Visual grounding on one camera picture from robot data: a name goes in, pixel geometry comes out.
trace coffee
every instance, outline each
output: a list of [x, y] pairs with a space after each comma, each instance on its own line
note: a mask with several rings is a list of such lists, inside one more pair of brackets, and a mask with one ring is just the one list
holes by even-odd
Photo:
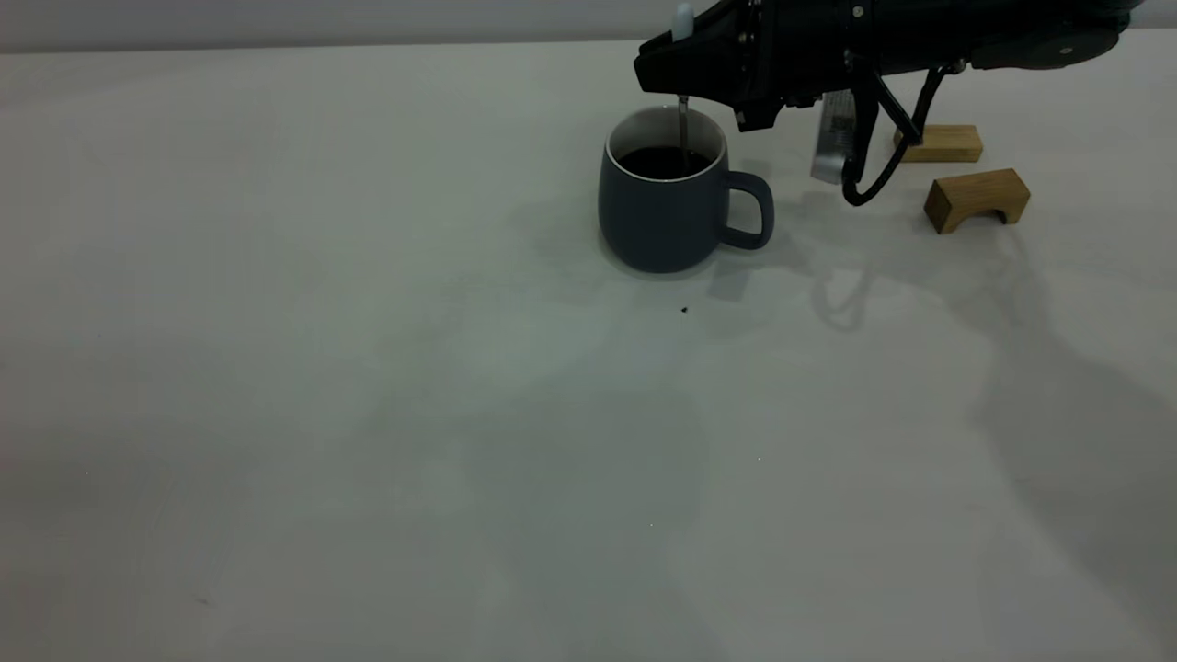
[[707, 170], [713, 160], [690, 150], [686, 155], [683, 163], [683, 151], [678, 147], [643, 147], [621, 157], [620, 165], [646, 179], [681, 179]]

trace cable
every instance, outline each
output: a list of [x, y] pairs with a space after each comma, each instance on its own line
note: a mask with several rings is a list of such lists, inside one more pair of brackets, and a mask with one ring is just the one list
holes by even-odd
[[[951, 67], [940, 67], [938, 69], [929, 69], [927, 78], [924, 80], [924, 88], [919, 92], [919, 100], [916, 102], [916, 114], [911, 118], [915, 123], [916, 128], [919, 130], [919, 134], [924, 134], [924, 123], [927, 121], [927, 113], [932, 108], [932, 99], [936, 98], [936, 92], [940, 88], [940, 82], [944, 81], [944, 77], [952, 71]], [[856, 207], [860, 207], [866, 203], [875, 199], [879, 191], [886, 186], [886, 183], [891, 180], [891, 176], [895, 174], [896, 168], [899, 167], [899, 163], [903, 161], [903, 157], [907, 153], [907, 147], [911, 146], [911, 137], [904, 135], [899, 144], [895, 148], [895, 154], [891, 154], [891, 160], [887, 161], [883, 172], [879, 173], [878, 179], [875, 184], [864, 193], [858, 192], [858, 183], [851, 179], [845, 179], [842, 183], [842, 196], [847, 203]]]

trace wall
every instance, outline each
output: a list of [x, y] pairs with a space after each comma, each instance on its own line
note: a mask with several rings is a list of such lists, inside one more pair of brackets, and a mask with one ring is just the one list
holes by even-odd
[[[0, 51], [641, 38], [664, 28], [678, 2], [5, 0]], [[1148, 0], [1137, 21], [1177, 27], [1177, 0]]]

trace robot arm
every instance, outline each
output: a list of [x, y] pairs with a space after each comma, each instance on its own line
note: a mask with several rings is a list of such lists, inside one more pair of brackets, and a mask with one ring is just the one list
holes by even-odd
[[[769, 128], [785, 106], [827, 99], [852, 107], [853, 148], [842, 179], [864, 204], [882, 188], [903, 151], [922, 143], [923, 123], [944, 75], [973, 68], [1060, 68], [1110, 51], [1143, 0], [722, 0], [694, 33], [670, 33], [640, 47], [641, 88], [711, 99], [736, 111], [740, 131]], [[929, 71], [915, 117], [883, 77]], [[904, 140], [889, 170], [857, 193], [878, 110]]]

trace blue mug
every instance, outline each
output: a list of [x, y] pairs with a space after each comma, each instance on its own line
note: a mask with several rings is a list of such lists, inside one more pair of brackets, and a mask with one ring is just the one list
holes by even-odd
[[[772, 190], [754, 174], [727, 168], [724, 132], [700, 112], [689, 111], [687, 140], [699, 165], [707, 164], [701, 171], [656, 179], [621, 165], [639, 150], [678, 150], [678, 117], [674, 106], [638, 111], [605, 141], [597, 194], [600, 230], [617, 257], [639, 271], [683, 271], [706, 259], [720, 243], [754, 251], [772, 238]], [[727, 227], [732, 188], [751, 193], [760, 204], [760, 232]]]

